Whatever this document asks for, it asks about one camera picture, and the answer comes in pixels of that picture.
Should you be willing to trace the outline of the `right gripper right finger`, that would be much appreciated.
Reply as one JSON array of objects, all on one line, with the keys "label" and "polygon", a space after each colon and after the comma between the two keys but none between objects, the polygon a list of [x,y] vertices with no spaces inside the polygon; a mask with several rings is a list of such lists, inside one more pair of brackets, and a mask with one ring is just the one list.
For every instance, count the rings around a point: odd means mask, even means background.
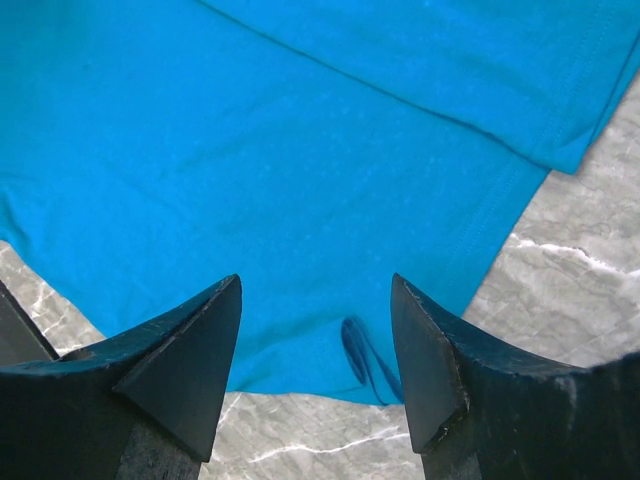
[{"label": "right gripper right finger", "polygon": [[395,352],[428,479],[635,479],[639,356],[580,368],[517,348],[401,276]]}]

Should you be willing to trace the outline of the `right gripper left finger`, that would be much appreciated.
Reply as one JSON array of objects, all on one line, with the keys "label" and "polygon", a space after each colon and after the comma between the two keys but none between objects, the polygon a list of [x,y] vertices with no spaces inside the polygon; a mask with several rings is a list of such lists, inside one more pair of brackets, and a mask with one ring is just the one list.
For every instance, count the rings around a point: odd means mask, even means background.
[{"label": "right gripper left finger", "polygon": [[5,479],[195,479],[212,455],[242,309],[231,275],[55,361],[1,365]]}]

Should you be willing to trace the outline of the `blue t-shirt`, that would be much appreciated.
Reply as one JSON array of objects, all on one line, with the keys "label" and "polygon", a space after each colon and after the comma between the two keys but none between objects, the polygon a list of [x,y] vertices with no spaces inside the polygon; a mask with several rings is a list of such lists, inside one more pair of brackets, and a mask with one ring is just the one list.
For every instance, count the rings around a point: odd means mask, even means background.
[{"label": "blue t-shirt", "polygon": [[236,274],[232,391],[403,400],[639,66],[635,1],[5,1],[1,237],[104,335]]}]

